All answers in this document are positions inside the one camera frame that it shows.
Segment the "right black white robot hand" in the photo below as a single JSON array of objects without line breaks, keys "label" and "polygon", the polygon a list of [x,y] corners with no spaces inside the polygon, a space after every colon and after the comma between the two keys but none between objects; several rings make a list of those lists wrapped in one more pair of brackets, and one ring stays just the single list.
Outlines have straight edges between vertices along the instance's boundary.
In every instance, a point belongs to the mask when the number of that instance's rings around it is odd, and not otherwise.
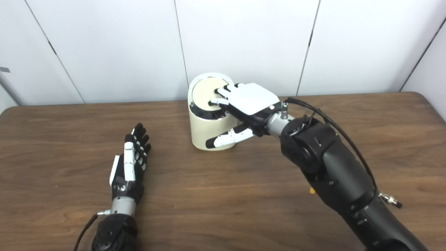
[{"label": "right black white robot hand", "polygon": [[279,116],[282,103],[278,96],[258,84],[225,85],[215,89],[220,98],[211,99],[210,106],[218,106],[241,122],[240,125],[206,141],[207,149],[238,143],[253,136],[270,135],[271,120]]}]

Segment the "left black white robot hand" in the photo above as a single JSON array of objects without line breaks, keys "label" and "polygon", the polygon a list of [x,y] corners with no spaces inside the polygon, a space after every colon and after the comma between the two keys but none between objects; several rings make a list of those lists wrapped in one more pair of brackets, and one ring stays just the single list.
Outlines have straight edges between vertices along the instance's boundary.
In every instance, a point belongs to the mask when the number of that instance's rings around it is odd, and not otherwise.
[{"label": "left black white robot hand", "polygon": [[129,197],[138,204],[144,195],[143,179],[152,146],[142,123],[138,123],[124,139],[124,151],[116,155],[110,172],[112,199]]}]

